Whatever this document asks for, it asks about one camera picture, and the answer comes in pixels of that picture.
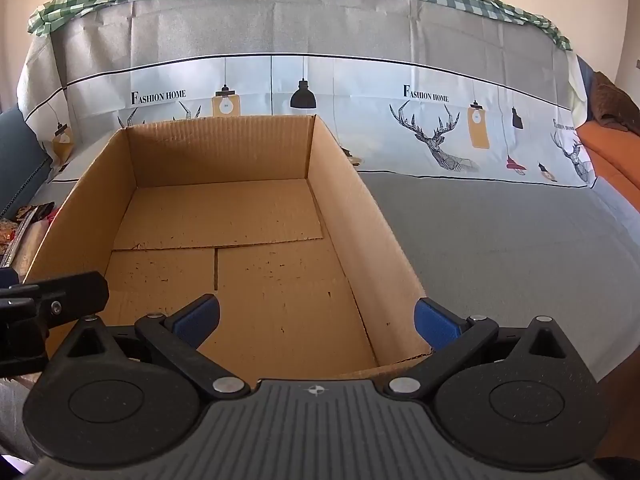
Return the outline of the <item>brown blanket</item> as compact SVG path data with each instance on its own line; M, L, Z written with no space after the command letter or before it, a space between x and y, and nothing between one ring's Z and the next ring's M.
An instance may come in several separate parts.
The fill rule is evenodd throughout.
M600 126L634 134L640 133L639 107L604 73L594 73L589 103L594 120Z

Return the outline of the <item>grey deer print sofa cover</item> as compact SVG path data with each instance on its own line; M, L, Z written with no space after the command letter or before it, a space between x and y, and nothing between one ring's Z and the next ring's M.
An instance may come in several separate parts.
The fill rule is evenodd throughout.
M314 115L420 282L465 313L547 311L594 376L639 347L639 215L579 139L582 61L539 29L416 0L140 0L32 40L43 145L168 119Z

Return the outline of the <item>orange sofa cushion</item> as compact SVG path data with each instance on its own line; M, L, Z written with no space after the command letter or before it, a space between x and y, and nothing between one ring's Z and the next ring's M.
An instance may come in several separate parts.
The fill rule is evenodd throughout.
M577 129L598 177L608 181L634 208L639 208L640 143L628 131L585 122Z

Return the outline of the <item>brown cardboard box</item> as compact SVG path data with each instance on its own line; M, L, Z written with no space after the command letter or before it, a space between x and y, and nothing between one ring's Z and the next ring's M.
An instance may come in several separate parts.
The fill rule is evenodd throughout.
M117 131L76 183L26 281L98 271L108 325L210 292L201 352L249 384L405 370L431 351L424 290L382 211L314 116Z

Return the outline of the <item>black cracker package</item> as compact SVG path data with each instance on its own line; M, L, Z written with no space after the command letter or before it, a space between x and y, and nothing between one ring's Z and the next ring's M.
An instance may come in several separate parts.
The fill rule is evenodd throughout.
M13 221L15 223L21 223L27 218L30 218L32 222L41 221L49 218L52 211L54 211L53 202L23 206L17 209L17 212L14 214Z

